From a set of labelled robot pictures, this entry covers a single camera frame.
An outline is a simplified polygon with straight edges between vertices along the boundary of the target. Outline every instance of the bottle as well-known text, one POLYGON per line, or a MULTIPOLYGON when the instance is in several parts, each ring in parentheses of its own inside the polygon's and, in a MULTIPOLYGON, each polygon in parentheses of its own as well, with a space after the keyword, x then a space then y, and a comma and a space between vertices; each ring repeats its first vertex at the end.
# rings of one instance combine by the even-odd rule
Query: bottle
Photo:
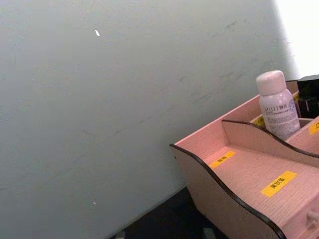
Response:
POLYGON ((300 129, 292 94, 282 71, 266 72, 256 79, 259 104, 267 130, 282 140, 300 129))

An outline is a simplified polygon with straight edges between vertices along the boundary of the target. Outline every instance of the bottle cap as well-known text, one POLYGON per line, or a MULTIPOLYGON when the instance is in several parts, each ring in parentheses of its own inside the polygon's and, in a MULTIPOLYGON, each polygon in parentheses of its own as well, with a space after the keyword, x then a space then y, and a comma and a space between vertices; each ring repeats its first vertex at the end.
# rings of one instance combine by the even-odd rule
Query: bottle cap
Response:
POLYGON ((262 96, 271 96, 287 88, 282 71, 269 71, 256 78, 258 91, 262 96))

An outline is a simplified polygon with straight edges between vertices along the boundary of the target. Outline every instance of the floor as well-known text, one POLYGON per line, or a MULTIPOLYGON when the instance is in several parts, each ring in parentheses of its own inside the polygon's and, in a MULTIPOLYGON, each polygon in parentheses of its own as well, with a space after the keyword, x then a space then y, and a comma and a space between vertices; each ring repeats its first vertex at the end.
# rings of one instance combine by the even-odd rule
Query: floor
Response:
POLYGON ((204 235, 203 228, 212 229, 216 239, 227 239, 196 209, 184 188, 124 231, 125 239, 215 239, 209 233, 204 235))

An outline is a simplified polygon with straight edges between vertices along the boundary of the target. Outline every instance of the wooden organizer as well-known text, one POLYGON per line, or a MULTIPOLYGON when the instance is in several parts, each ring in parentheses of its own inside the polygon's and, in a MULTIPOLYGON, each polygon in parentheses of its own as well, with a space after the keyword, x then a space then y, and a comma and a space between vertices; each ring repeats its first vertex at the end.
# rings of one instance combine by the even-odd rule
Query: wooden organizer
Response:
POLYGON ((195 205, 230 239, 319 239, 319 117, 282 141, 260 115, 256 96, 170 145, 195 205))

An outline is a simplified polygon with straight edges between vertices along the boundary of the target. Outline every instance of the wall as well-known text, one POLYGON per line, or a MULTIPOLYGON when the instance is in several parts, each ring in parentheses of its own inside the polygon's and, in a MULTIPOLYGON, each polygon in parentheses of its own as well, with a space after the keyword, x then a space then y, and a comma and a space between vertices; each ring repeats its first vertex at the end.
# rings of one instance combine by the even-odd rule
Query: wall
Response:
POLYGON ((0 11, 6 239, 113 235, 185 186, 169 143, 256 95, 260 73, 293 77, 267 0, 1 0, 0 11))

